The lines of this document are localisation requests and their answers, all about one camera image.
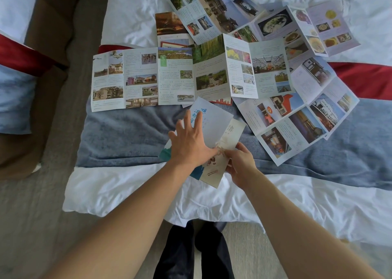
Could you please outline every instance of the bed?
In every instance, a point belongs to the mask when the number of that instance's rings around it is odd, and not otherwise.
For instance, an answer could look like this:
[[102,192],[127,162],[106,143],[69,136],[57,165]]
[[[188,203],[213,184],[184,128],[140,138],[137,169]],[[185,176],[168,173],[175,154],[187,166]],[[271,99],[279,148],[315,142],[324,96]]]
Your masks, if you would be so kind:
[[[131,45],[156,46],[154,14],[170,11],[166,1],[109,0],[99,52]],[[317,4],[325,0],[284,1]],[[369,249],[386,247],[385,257],[390,259],[392,0],[339,2],[362,45],[328,61],[361,98],[357,108],[328,141],[320,141],[279,168],[248,127],[240,141],[253,153],[257,167],[323,227],[340,239]],[[220,106],[242,119],[235,106]],[[167,141],[167,131],[174,128],[184,110],[165,106],[92,113],[88,100],[86,111],[63,210],[105,216],[164,165],[159,151]],[[180,226],[195,218],[260,223],[228,174],[218,189],[188,178],[165,216]]]
[[76,2],[0,0],[0,179],[40,168],[67,77]]

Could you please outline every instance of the forearm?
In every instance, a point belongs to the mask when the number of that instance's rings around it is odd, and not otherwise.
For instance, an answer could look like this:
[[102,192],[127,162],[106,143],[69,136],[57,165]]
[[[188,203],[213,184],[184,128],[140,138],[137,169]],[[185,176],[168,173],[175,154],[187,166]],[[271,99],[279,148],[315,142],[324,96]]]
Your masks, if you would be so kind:
[[102,219],[45,278],[133,278],[189,169],[169,161]]
[[289,278],[381,278],[262,173],[255,170],[247,176],[244,191]]

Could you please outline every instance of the left hand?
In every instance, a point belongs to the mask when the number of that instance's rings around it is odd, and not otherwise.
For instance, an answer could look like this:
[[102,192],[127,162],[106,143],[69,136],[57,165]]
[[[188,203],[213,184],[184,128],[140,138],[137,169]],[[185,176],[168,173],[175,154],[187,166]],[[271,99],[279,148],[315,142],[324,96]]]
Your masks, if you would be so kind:
[[193,170],[218,154],[217,148],[211,149],[205,145],[202,123],[203,113],[198,112],[194,127],[192,127],[190,110],[187,110],[185,113],[184,127],[181,120],[177,121],[177,135],[172,131],[169,132],[169,138],[172,143],[170,161],[185,164]]

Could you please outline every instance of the hand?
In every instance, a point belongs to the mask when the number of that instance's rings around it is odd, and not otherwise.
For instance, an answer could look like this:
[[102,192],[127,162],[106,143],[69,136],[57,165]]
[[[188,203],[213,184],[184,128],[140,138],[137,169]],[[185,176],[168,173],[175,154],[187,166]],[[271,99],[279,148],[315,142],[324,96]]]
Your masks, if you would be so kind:
[[185,164],[193,170],[218,154],[217,148],[211,149],[205,145],[202,123],[203,112],[198,112],[194,127],[192,127],[190,110],[187,110],[185,113],[184,127],[181,120],[177,121],[177,135],[174,132],[169,132],[169,138],[172,142],[171,161]]
[[236,150],[225,150],[225,156],[230,158],[226,171],[231,175],[233,182],[239,188],[244,189],[249,176],[253,172],[259,172],[253,159],[252,153],[238,142]]

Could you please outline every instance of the leg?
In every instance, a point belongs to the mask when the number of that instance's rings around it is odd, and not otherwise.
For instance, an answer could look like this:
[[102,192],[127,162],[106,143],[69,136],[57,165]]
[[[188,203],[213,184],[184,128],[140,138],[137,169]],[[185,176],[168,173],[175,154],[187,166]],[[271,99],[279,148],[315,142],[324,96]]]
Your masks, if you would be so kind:
[[195,246],[202,253],[203,279],[234,279],[230,255],[221,231],[225,222],[206,222],[196,235]]
[[193,223],[173,225],[156,266],[154,279],[192,279],[194,272]]

